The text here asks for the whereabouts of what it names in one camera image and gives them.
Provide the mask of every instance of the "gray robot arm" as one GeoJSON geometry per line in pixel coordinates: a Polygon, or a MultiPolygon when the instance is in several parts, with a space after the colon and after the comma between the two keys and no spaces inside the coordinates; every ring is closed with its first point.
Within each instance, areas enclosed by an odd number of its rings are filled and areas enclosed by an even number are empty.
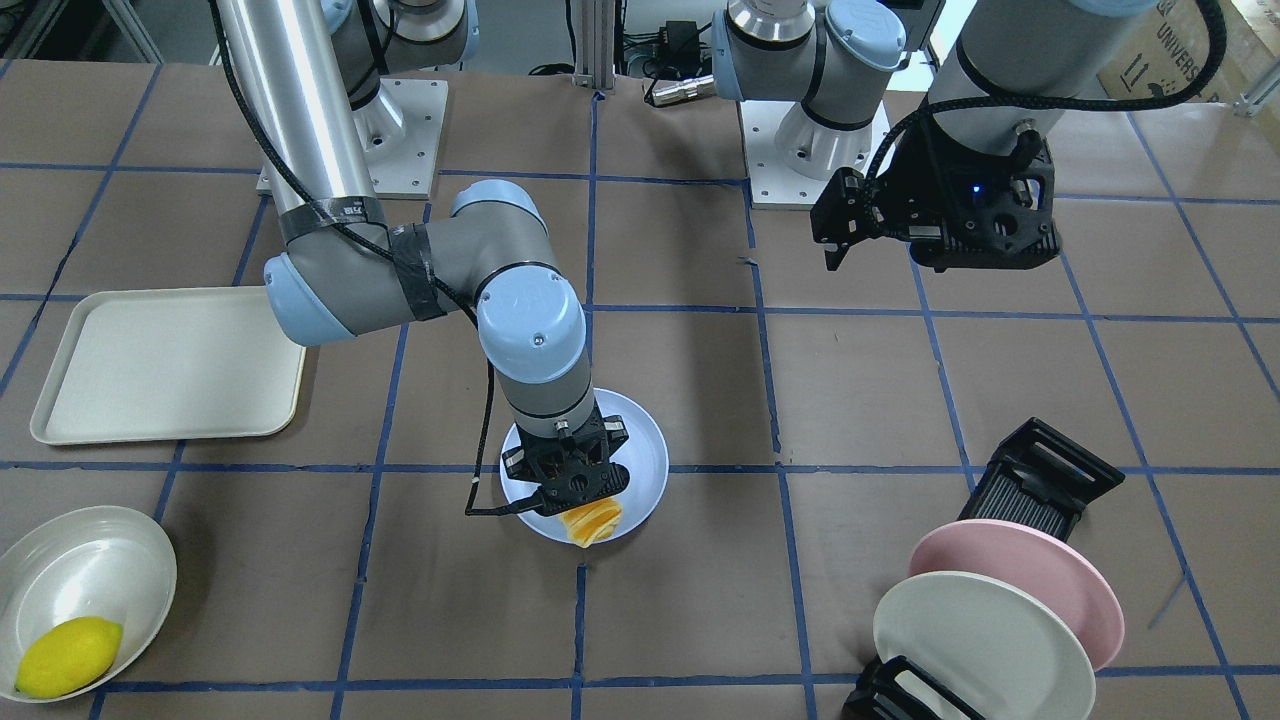
{"type": "Polygon", "coordinates": [[[269,168],[287,251],[265,281],[285,334],[323,345],[474,305],[521,437],[503,461],[541,486],[489,514],[552,515],[625,489],[628,473],[611,454],[626,428],[600,416],[582,307],[529,195],[483,181],[448,219],[388,229],[315,0],[218,6],[251,126],[298,181],[269,168]]]}

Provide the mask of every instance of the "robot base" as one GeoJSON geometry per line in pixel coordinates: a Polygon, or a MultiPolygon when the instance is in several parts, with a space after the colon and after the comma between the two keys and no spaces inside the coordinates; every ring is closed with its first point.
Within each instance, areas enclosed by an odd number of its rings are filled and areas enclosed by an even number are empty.
{"type": "MultiPolygon", "coordinates": [[[[430,200],[449,83],[443,79],[383,78],[381,92],[398,106],[403,136],[396,132],[388,133],[387,141],[380,137],[371,140],[365,137],[367,124],[356,123],[374,190],[378,197],[430,200]]],[[[271,193],[266,172],[259,176],[257,192],[271,193]]]]}
{"type": "MultiPolygon", "coordinates": [[[[627,427],[630,437],[627,442],[613,454],[612,461],[623,465],[631,473],[631,482],[627,489],[616,495],[614,498],[622,505],[622,521],[612,536],[600,542],[617,539],[640,527],[641,523],[653,514],[662,500],[663,491],[667,489],[667,441],[658,429],[658,423],[645,413],[634,400],[608,389],[596,388],[595,401],[600,405],[600,414],[604,416],[621,415],[627,427]]],[[[520,434],[516,425],[511,427],[507,438],[502,443],[502,451],[520,445],[520,434]]],[[[498,464],[502,492],[507,502],[515,502],[529,497],[538,486],[515,480],[507,477],[506,468],[498,464]]],[[[545,538],[572,544],[568,539],[568,530],[559,516],[544,518],[536,512],[521,512],[517,515],[526,525],[545,538]]]]}
{"type": "MultiPolygon", "coordinates": [[[[795,102],[776,100],[745,100],[742,113],[742,145],[746,149],[746,170],[751,178],[751,206],[773,210],[808,210],[818,201],[827,178],[805,177],[787,164],[774,143],[774,137],[795,102]]],[[[872,120],[872,149],[856,165],[861,170],[870,161],[872,152],[888,132],[884,105],[876,110],[872,120]]]]}

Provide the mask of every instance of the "white tray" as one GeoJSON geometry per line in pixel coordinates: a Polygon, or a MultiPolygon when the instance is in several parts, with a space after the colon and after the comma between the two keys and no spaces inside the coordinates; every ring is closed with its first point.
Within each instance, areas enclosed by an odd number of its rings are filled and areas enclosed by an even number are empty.
{"type": "Polygon", "coordinates": [[[293,419],[303,355],[262,287],[99,292],[72,311],[31,434],[46,445],[271,434],[293,419]]]}

